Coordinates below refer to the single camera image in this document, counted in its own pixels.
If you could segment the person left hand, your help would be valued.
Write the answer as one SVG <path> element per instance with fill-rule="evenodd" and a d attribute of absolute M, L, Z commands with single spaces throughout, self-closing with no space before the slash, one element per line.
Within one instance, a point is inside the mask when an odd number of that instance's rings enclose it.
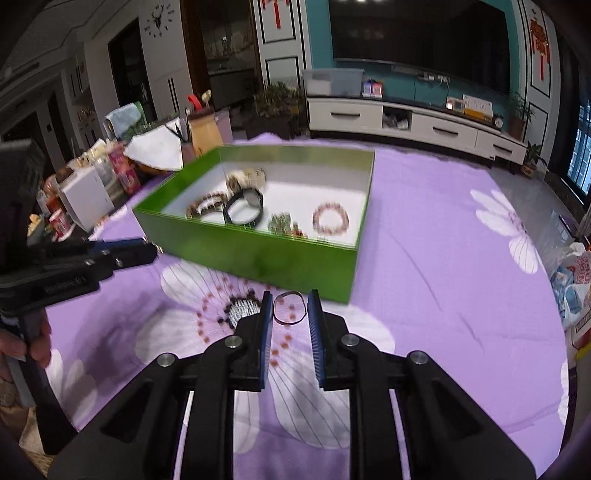
<path fill-rule="evenodd" d="M 12 333 L 1 332 L 1 353 L 20 358 L 29 355 L 37 364 L 46 369 L 51 361 L 51 326 L 45 310 L 41 313 L 39 333 L 31 340 L 23 340 Z"/>

